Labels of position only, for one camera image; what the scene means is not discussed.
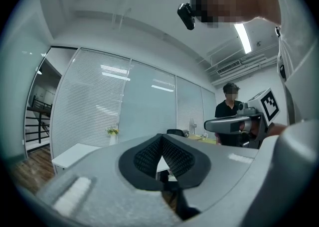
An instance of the man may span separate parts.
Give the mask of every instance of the man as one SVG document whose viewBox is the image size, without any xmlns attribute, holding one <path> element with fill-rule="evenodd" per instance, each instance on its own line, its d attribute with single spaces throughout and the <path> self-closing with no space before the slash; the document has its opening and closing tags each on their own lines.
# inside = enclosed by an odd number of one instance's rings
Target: man
<svg viewBox="0 0 319 227">
<path fill-rule="evenodd" d="M 227 83 L 223 87 L 226 99 L 217 105 L 215 117 L 227 117 L 237 114 L 238 105 L 241 103 L 240 101 L 236 101 L 239 89 L 234 83 Z M 237 146 L 239 142 L 239 135 L 215 133 L 215 136 L 218 144 Z"/>
<path fill-rule="evenodd" d="M 313 99 L 318 98 L 319 37 L 318 28 L 303 0 L 191 0 L 196 17 L 211 27 L 223 23 L 245 23 L 255 18 L 272 22 L 278 27 L 278 71 L 285 89 L 289 123 L 303 118 L 318 118 L 319 107 Z M 301 66 L 308 72 L 295 72 Z M 297 81 L 307 81 L 307 86 L 296 86 Z M 253 123 L 252 133 L 258 130 Z M 272 124 L 268 135 L 280 134 L 284 125 Z"/>
</svg>

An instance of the black mesh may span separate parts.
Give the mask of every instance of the black mesh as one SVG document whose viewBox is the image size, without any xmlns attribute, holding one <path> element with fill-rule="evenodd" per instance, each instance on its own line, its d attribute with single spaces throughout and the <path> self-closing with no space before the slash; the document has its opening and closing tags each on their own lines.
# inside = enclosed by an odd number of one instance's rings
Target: black mesh
<svg viewBox="0 0 319 227">
<path fill-rule="evenodd" d="M 186 173 L 194 164 L 195 158 L 191 153 L 174 145 L 162 137 L 163 157 L 175 177 Z"/>
<path fill-rule="evenodd" d="M 162 146 L 159 138 L 135 155 L 134 165 L 138 170 L 144 172 L 150 177 L 155 177 L 161 155 Z"/>
</svg>

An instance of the white panel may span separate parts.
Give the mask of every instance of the white panel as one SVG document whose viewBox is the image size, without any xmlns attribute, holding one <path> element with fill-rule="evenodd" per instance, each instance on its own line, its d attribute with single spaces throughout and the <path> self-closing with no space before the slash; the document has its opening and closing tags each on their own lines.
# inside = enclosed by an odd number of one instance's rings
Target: white panel
<svg viewBox="0 0 319 227">
<path fill-rule="evenodd" d="M 119 141 L 176 128 L 175 76 L 132 61 L 119 124 Z"/>
<path fill-rule="evenodd" d="M 52 115 L 56 157 L 76 143 L 107 146 L 105 129 L 116 127 L 129 59 L 81 49 L 57 91 Z"/>
<path fill-rule="evenodd" d="M 197 124 L 195 134 L 204 133 L 203 101 L 200 86 L 185 79 L 176 78 L 177 82 L 177 128 L 189 130 L 190 119 Z"/>
<path fill-rule="evenodd" d="M 216 97 L 215 94 L 202 88 L 203 104 L 204 104 L 204 121 L 211 120 L 215 118 L 216 110 Z M 215 133 L 210 131 L 205 131 L 209 138 L 215 138 Z"/>
</svg>

